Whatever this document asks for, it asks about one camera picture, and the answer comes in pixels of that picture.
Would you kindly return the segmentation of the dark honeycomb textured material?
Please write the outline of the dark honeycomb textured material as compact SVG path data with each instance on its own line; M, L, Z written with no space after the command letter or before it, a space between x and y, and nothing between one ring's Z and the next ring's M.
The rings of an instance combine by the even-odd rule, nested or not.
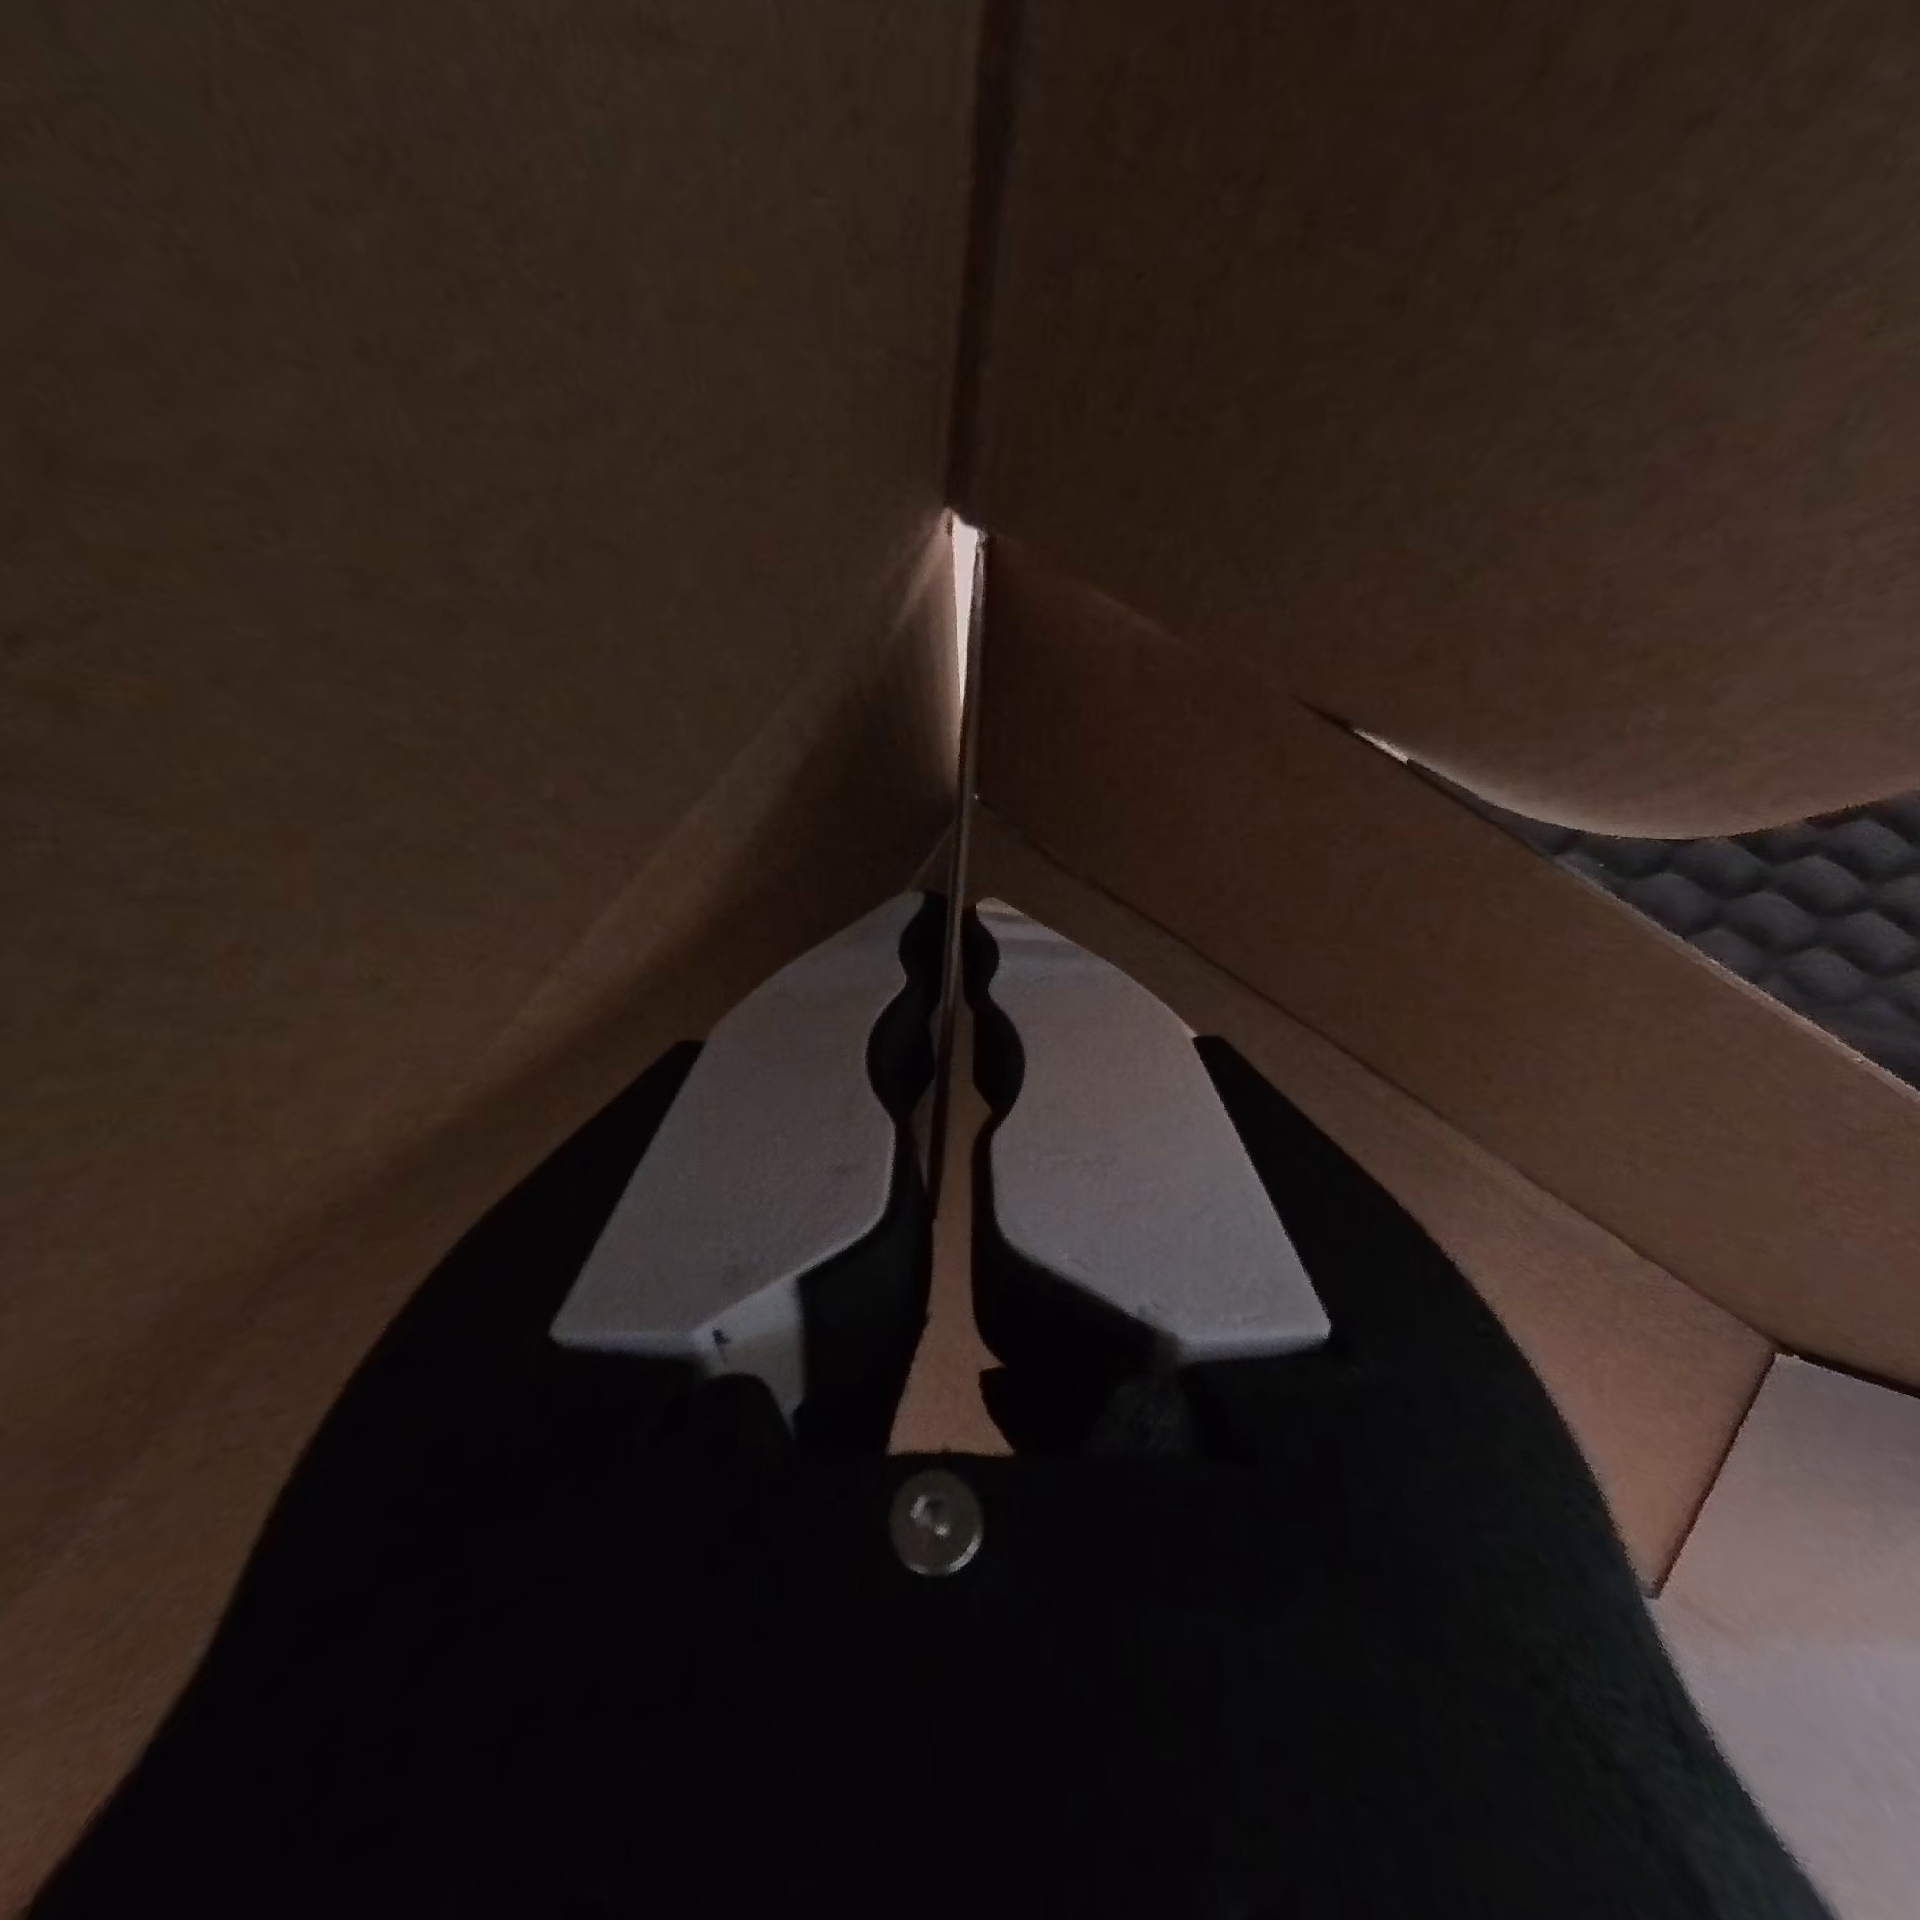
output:
M1917 794L1744 835L1510 829L1917 1087Z

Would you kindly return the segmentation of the cardboard mailer box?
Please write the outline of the cardboard mailer box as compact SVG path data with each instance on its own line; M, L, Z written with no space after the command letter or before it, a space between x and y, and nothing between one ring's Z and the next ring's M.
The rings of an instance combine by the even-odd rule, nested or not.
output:
M5 1916L1917 1916L1917 3L5 3ZM834 1425L553 1323L948 906ZM1020 1452L974 906L1332 1321Z

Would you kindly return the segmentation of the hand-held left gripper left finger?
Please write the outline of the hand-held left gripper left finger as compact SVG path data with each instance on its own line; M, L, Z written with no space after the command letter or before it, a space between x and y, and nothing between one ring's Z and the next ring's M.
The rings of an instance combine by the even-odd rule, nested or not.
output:
M695 1050L553 1323L579 1357L758 1378L834 1425L891 1373L926 1282L915 1114L948 906L905 892L748 992Z

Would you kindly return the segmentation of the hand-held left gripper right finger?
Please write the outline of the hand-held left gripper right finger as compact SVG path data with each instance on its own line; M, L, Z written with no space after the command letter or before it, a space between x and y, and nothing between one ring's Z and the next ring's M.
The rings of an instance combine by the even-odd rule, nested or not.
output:
M974 1321L1020 1452L1101 1426L1181 1450L1181 1378L1327 1348L1332 1321L1192 1029L1116 964L974 906Z

